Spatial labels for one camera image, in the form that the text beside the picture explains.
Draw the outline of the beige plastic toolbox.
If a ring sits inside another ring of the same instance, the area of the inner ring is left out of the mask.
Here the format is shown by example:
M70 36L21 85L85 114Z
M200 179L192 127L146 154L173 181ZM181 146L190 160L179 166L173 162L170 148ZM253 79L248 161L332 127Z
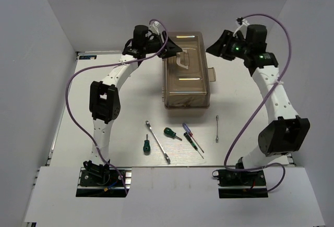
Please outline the beige plastic toolbox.
M216 81L216 72L208 67L201 32L170 32L169 39L182 51L163 60L164 107L168 110L207 109L210 83Z

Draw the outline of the large chrome ratchet wrench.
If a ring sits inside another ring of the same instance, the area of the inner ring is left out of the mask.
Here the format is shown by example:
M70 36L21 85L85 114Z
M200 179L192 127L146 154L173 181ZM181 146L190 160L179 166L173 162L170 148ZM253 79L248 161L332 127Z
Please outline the large chrome ratchet wrench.
M145 121L145 123L146 123L146 126L148 127L149 131L152 133L152 135L153 135L155 141L157 142L157 144L158 144L158 146L159 146L159 148L160 148L160 150L161 150L161 152L162 152L164 158L166 159L167 163L170 164L170 163L171 163L171 160L170 160L168 154L167 154L167 153L165 152L165 150L163 149L161 143L159 142L159 140L158 140L156 134L154 133L154 131L153 131L152 127L151 127L151 124L149 123L149 121Z

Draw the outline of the blue red handled screwdriver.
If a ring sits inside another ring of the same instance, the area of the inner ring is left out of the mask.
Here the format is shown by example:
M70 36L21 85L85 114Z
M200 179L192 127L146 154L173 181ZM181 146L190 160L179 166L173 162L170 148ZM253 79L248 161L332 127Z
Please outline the blue red handled screwdriver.
M186 123L182 124L183 128L185 129L185 131L189 134L189 136L192 138L192 140L196 143L196 145L200 148L200 150L202 151L202 153L204 153L204 150L202 149L202 147L199 145L199 143L197 142L197 140L195 139L192 131L190 130L190 128L187 126Z

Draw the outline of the small chrome wrench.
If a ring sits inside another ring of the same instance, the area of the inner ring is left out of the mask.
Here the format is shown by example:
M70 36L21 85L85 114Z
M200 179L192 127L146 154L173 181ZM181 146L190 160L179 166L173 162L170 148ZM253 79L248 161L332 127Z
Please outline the small chrome wrench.
M215 142L218 143L219 142L219 116L216 115L216 138L215 138Z

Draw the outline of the black green precision screwdriver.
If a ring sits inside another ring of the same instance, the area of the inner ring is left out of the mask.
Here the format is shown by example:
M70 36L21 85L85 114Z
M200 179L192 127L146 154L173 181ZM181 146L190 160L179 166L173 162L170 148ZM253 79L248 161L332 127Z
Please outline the black green precision screwdriver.
M199 155L200 155L202 158L204 158L203 155L199 152L198 147L197 147L196 144L192 141L190 135L189 135L187 132L184 133L184 137L185 137L186 140L191 144L191 146L192 146L192 147L199 153Z

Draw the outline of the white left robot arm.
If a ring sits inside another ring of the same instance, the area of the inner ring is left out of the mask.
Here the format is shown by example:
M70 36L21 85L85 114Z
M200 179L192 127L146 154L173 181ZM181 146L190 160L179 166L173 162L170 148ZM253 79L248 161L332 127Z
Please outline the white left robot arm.
M119 65L101 81L92 82L90 86L89 111L93 119L93 147L89 161L84 168L92 173L92 178L100 185L110 180L109 143L114 121L120 114L121 103L119 91L130 75L140 66L146 55L159 58L176 56L181 48L168 38L162 23L151 20L149 26L137 25L133 37L125 44Z

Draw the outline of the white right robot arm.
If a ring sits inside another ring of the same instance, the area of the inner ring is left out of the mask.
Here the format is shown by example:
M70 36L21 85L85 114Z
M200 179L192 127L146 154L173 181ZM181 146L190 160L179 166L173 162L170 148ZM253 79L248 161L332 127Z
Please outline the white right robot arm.
M280 156L299 151L310 129L307 118L301 118L292 106L280 80L282 73L275 55L266 50L267 28L248 25L246 33L224 30L206 52L225 60L240 58L258 86L268 115L268 126L258 135L258 145L236 164L236 180L249 184L253 170L264 168Z

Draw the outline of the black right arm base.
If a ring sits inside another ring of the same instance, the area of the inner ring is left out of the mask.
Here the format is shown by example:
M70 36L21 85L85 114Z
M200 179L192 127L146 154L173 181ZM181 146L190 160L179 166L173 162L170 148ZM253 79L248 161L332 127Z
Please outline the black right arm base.
M230 171L227 169L214 170L212 177L219 181L222 187L228 186L265 186L266 180L263 170L258 171Z

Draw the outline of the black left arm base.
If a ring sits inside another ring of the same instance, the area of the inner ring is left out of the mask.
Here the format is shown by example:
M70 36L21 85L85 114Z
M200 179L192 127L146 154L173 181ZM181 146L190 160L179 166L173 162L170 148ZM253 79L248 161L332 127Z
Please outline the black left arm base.
M119 170L119 173L107 164L93 164L91 161L83 163L79 185L83 187L95 186L122 186L122 178L126 177L126 170Z

